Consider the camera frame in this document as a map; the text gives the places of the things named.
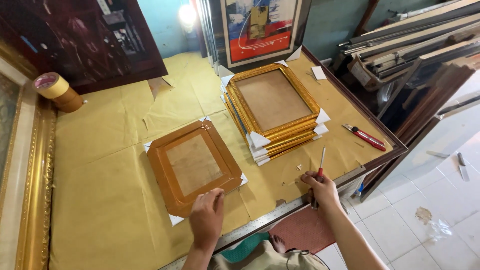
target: screwdriver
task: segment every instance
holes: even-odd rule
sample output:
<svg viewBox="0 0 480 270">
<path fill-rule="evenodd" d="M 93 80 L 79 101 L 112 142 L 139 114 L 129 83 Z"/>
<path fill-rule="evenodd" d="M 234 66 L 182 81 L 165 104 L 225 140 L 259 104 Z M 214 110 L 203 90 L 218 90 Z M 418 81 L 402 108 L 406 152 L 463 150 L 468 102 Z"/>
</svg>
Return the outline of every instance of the screwdriver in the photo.
<svg viewBox="0 0 480 270">
<path fill-rule="evenodd" d="M 324 182 L 324 158 L 325 158 L 325 150 L 326 147 L 324 146 L 324 151 L 322 153 L 322 161 L 320 162 L 320 168 L 318 168 L 318 175 L 317 175 L 317 182 L 323 183 Z M 315 196 L 312 198 L 312 209 L 318 210 L 318 202 L 315 199 Z"/>
</svg>

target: masking tape roll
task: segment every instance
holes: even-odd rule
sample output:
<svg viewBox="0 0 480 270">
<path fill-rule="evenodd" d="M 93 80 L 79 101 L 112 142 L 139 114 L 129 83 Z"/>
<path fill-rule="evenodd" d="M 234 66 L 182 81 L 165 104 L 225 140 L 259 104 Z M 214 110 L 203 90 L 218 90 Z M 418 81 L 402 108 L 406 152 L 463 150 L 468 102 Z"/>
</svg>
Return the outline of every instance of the masking tape roll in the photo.
<svg viewBox="0 0 480 270">
<path fill-rule="evenodd" d="M 70 85 L 67 81 L 56 72 L 45 73 L 33 81 L 33 89 L 49 99 L 63 95 L 68 87 Z"/>
</svg>

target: bare foot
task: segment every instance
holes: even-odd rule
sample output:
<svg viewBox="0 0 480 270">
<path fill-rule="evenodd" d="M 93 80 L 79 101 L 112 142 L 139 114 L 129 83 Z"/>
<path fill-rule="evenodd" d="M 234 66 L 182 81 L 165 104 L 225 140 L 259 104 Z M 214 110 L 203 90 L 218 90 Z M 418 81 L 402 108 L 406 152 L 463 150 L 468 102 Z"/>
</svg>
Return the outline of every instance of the bare foot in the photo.
<svg viewBox="0 0 480 270">
<path fill-rule="evenodd" d="M 272 243 L 273 249 L 280 253 L 284 254 L 286 249 L 285 249 L 285 241 L 280 238 L 278 235 L 271 235 L 270 236 L 270 243 Z"/>
</svg>

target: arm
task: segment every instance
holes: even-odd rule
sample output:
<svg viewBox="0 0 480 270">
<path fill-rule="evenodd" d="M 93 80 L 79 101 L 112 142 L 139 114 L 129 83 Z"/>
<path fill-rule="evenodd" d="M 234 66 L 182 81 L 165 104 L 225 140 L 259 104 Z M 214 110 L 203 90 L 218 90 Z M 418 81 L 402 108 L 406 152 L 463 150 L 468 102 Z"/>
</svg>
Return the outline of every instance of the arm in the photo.
<svg viewBox="0 0 480 270">
<path fill-rule="evenodd" d="M 388 270 L 343 211 L 335 183 L 325 176 L 323 183 L 319 183 L 316 177 L 316 172 L 307 172 L 301 179 L 312 187 L 309 194 L 317 199 L 319 215 L 330 225 L 347 268 Z"/>
<path fill-rule="evenodd" d="M 190 214 L 193 244 L 182 270 L 206 270 L 222 232 L 223 189 L 199 195 Z"/>
</svg>

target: green mat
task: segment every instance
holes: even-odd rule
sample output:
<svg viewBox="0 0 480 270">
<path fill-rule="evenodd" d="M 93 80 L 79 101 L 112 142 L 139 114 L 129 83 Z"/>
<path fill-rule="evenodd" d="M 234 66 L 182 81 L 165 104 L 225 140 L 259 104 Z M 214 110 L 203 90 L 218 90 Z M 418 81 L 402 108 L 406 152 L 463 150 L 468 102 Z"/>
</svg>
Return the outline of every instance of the green mat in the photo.
<svg viewBox="0 0 480 270">
<path fill-rule="evenodd" d="M 270 239 L 268 233 L 256 233 L 245 239 L 238 247 L 226 250 L 221 254 L 230 262 L 235 263 L 244 260 L 258 246 L 261 241 Z"/>
</svg>

